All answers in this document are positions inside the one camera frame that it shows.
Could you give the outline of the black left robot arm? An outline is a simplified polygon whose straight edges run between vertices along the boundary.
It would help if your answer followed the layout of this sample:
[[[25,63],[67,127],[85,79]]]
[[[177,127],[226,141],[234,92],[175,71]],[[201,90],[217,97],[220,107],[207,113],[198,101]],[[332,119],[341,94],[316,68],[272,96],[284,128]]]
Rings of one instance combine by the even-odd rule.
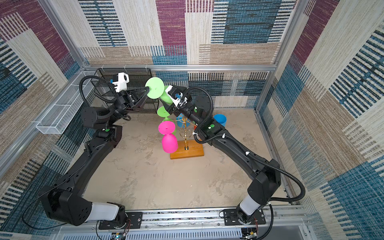
[[[83,83],[93,78],[106,84],[113,93],[113,99],[107,100],[109,107],[91,107],[88,103]],[[81,118],[84,127],[94,129],[95,133],[85,143],[84,152],[72,167],[53,186],[45,186],[39,191],[39,200],[49,219],[73,226],[89,221],[102,221],[116,228],[126,225],[125,206],[90,202],[83,198],[83,193],[97,168],[122,138],[123,127],[115,123],[130,111],[141,110],[149,97],[149,87],[127,90],[128,82],[126,74],[114,83],[98,76],[85,76],[80,80],[79,92],[85,104]]]

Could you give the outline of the light blue wine glass front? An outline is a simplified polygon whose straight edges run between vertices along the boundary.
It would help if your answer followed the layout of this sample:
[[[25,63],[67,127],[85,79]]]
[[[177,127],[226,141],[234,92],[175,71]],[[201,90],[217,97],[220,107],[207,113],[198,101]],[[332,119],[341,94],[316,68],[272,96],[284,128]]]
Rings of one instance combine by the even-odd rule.
[[[227,117],[225,115],[222,115],[222,114],[216,114],[214,115],[214,119],[219,123],[221,124],[223,127],[226,126],[226,123],[227,123]]]

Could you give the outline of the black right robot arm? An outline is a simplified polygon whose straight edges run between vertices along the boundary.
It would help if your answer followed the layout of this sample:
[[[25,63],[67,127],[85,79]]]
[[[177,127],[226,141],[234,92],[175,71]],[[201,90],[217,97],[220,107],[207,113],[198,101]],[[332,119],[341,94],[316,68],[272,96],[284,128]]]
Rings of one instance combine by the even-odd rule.
[[[171,105],[166,107],[169,113],[175,116],[183,115],[196,124],[193,137],[197,143],[209,144],[225,153],[252,180],[247,189],[246,197],[236,208],[237,220],[241,224],[249,224],[254,219],[255,212],[261,211],[271,201],[289,203],[304,198],[306,189],[297,177],[282,170],[276,160],[268,161],[252,152],[214,119],[213,98],[205,89],[170,85],[165,89],[165,94],[172,101]],[[281,185],[282,175],[299,186],[300,193],[297,196],[292,198],[274,197],[274,193]]]

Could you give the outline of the green wine glass front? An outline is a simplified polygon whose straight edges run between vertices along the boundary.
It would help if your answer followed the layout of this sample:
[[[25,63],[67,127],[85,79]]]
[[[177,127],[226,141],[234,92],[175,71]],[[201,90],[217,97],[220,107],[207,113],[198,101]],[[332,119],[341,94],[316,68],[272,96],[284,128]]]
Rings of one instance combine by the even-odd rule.
[[[148,93],[148,97],[150,99],[160,98],[167,105],[173,104],[172,99],[165,92],[165,89],[167,88],[165,88],[164,82],[160,78],[152,77],[148,79],[145,87],[148,87],[150,89]]]

